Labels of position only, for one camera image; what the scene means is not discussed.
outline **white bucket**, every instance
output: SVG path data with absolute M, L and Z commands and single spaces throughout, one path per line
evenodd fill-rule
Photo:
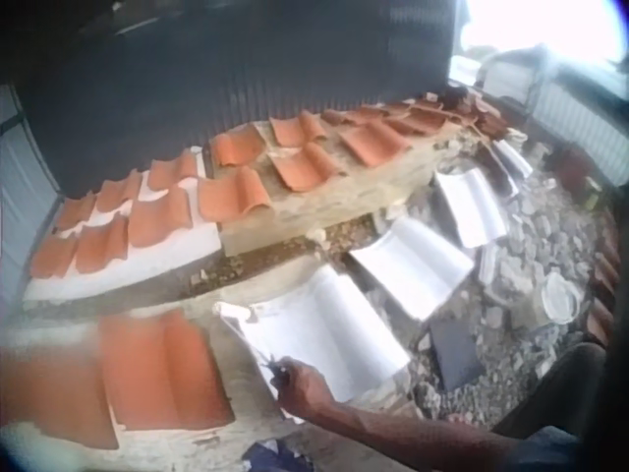
M 572 322 L 581 307 L 582 294 L 559 273 L 551 272 L 542 283 L 511 310 L 514 329 L 534 330 L 556 323 Z

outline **blue cloth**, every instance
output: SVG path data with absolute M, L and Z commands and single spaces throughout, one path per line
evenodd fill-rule
M 243 455 L 250 472 L 314 472 L 311 462 L 293 452 L 282 440 L 256 442 Z
M 502 472 L 568 472 L 576 470 L 579 440 L 552 426 L 520 442 L 509 454 Z

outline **ground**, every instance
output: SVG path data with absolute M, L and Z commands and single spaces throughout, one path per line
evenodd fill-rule
M 460 162 L 455 162 L 454 166 L 466 166 L 465 161 L 471 155 L 468 150 L 462 143 Z M 536 167 L 541 165 L 540 155 L 529 155 L 529 159 Z M 413 354 L 409 394 L 427 417 L 445 418 L 459 413 L 471 423 L 491 428 L 535 387 L 541 376 L 540 368 L 547 369 L 561 354 L 570 343 L 569 332 L 578 329 L 581 319 L 572 324 L 549 325 L 533 333 L 515 332 L 510 328 L 511 308 L 551 271 L 558 271 L 573 281 L 586 295 L 581 311 L 587 307 L 587 282 L 599 235 L 593 214 L 580 209 L 550 174 L 539 169 L 519 187 L 518 196 L 502 201 L 509 235 L 495 243 L 497 274 L 494 282 L 483 287 L 474 271 L 432 316 L 433 320 L 450 317 L 465 321 L 486 370 L 479 379 L 453 392 L 443 391 L 429 347 L 428 324 L 411 321 L 400 313 L 387 294 L 365 281 L 346 256 L 348 250 L 366 246 L 386 230 L 385 211 L 326 228 L 330 246 L 325 252 L 318 251 L 337 269 L 348 271 L 356 279 L 400 343 Z M 407 202 L 406 209 L 441 231 L 442 215 L 431 210 L 439 207 L 430 204 L 434 198 L 434 189 L 423 189 Z M 313 251 L 317 251 L 316 243 L 300 237 L 223 259 L 193 277 L 190 291 L 182 296 L 236 283 Z

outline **sleeve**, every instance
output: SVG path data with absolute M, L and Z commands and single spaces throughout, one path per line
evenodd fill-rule
M 520 442 L 509 454 L 502 472 L 568 472 L 576 468 L 579 440 L 552 426 Z

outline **hand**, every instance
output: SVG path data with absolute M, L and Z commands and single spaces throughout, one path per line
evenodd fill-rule
M 288 383 L 271 380 L 279 392 L 277 401 L 283 409 L 312 421 L 334 404 L 332 393 L 317 369 L 290 357 L 283 358 L 278 364 L 286 369 L 289 379 Z

